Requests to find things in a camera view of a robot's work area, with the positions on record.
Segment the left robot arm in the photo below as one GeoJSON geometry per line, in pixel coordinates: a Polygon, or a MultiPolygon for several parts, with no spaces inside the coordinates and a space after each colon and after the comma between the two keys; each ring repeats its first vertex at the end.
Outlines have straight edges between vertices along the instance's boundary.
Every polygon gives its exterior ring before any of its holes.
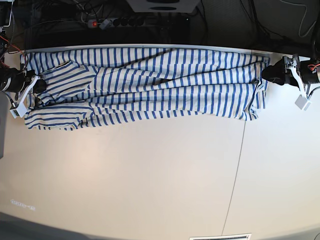
{"type": "Polygon", "coordinates": [[[301,78],[301,85],[318,84],[320,82],[320,31],[311,37],[312,55],[309,60],[300,60],[297,54],[292,57],[283,56],[274,65],[269,65],[262,71],[262,78],[268,82],[283,86],[285,84],[299,87],[289,67],[293,67],[301,78]]]}

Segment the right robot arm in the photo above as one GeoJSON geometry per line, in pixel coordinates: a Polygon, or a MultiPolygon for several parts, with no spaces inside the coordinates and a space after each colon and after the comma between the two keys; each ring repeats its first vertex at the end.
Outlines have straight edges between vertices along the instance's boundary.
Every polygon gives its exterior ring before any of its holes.
{"type": "Polygon", "coordinates": [[[31,90],[35,93],[41,93],[47,88],[45,81],[39,75],[36,75],[34,70],[27,70],[30,63],[29,57],[13,44],[13,35],[10,38],[6,36],[5,28],[12,27],[12,34],[15,31],[13,6],[13,0],[2,0],[0,2],[0,90],[20,94],[31,86],[33,79],[36,79],[31,90]],[[20,64],[20,69],[5,64],[5,54],[9,52],[10,48],[14,48],[22,55],[23,62],[20,64]]]}

